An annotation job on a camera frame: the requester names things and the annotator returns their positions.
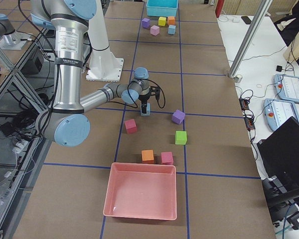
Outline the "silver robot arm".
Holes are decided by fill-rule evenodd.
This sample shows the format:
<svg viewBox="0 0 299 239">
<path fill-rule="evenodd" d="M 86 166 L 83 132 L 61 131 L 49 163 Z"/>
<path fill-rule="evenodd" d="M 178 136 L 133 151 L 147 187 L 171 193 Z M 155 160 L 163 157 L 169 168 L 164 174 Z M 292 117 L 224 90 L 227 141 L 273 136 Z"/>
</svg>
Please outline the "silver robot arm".
<svg viewBox="0 0 299 239">
<path fill-rule="evenodd" d="M 148 99 L 159 98 L 162 90 L 149 79 L 146 68 L 136 68 L 131 82 L 120 84 L 124 61 L 110 51 L 100 1 L 33 0 L 31 17 L 35 25 L 55 30 L 56 37 L 54 97 L 36 120 L 43 137 L 67 147 L 80 145 L 90 132 L 86 112 L 121 98 L 127 104 L 140 100 L 141 111 L 146 114 Z M 82 97 L 85 36 L 89 37 L 91 51 L 87 79 L 105 81 L 106 85 Z"/>
</svg>

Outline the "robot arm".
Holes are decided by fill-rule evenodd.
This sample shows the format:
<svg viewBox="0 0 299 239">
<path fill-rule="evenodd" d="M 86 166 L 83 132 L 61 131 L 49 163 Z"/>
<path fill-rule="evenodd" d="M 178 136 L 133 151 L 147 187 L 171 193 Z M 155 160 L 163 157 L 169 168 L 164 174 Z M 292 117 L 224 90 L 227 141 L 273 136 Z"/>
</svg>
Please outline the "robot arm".
<svg viewBox="0 0 299 239">
<path fill-rule="evenodd" d="M 9 47 L 21 43 L 21 38 L 9 18 L 5 14 L 0 13 L 0 40 L 2 39 Z"/>
</svg>

